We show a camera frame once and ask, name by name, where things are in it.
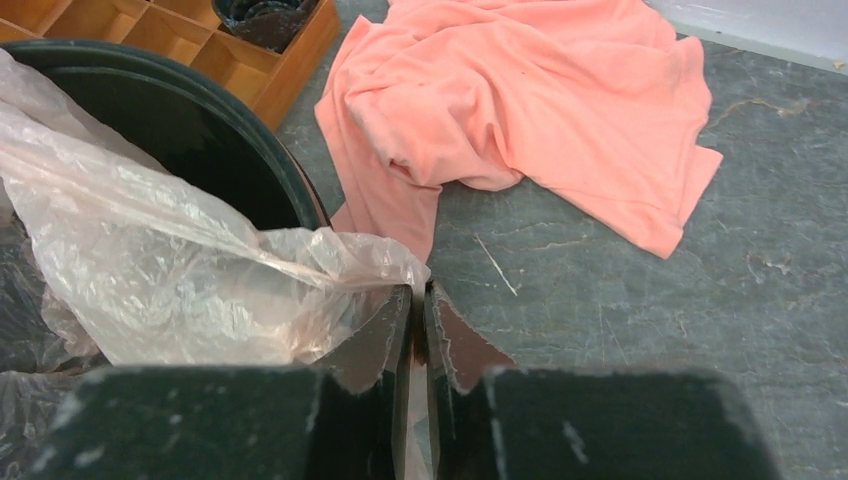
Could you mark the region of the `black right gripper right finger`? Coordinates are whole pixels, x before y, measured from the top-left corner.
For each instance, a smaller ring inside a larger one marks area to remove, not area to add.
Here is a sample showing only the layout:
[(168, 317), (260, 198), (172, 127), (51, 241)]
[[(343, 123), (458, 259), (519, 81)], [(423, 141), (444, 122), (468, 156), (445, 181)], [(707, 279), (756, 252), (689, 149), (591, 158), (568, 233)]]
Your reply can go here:
[(437, 283), (423, 328), (439, 479), (777, 479), (739, 389), (705, 369), (518, 365)]

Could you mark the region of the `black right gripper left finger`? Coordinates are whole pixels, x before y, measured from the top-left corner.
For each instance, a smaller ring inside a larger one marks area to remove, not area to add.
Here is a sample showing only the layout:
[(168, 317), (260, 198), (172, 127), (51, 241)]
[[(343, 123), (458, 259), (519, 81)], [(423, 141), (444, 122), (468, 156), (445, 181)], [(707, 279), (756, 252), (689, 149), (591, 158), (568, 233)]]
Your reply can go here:
[(103, 368), (61, 404), (31, 479), (399, 479), (408, 319), (396, 286), (309, 365)]

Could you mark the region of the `pink plastic trash bag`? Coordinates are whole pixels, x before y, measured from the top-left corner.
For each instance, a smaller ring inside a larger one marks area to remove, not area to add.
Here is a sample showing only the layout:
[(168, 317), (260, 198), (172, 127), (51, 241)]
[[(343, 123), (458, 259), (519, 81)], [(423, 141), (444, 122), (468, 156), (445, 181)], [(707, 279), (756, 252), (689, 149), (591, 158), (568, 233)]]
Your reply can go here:
[(1, 178), (71, 383), (28, 479), (425, 479), (411, 312), (429, 269), (339, 233), (197, 72), (115, 44), (1, 49)]

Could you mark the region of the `black trash bin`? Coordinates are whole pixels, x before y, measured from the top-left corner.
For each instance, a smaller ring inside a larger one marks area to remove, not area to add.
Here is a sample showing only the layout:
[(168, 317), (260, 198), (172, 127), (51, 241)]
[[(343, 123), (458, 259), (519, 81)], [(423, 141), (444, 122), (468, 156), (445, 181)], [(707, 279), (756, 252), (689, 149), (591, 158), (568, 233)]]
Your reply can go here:
[(72, 355), (114, 364), (308, 362), (317, 293), (223, 252), (228, 235), (305, 260), (323, 210), (298, 163), (222, 88), (97, 42), (1, 49), (1, 195)]

